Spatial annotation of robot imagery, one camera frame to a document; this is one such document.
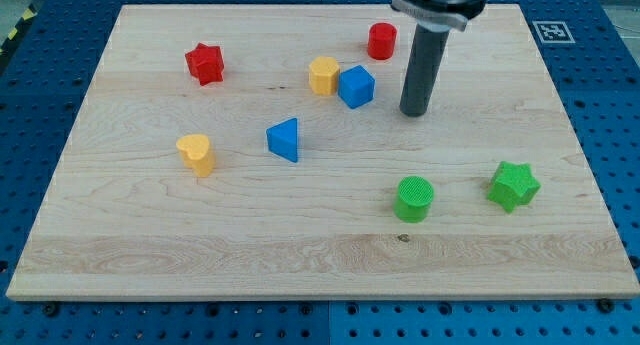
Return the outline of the grey robot arm flange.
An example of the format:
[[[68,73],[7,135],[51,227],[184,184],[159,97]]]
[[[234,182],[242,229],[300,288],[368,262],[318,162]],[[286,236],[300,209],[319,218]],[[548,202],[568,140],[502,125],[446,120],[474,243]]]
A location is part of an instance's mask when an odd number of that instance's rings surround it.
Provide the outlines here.
[[[487,0],[391,0],[394,11],[404,13],[432,32],[455,29],[464,32],[467,24],[484,9]]]

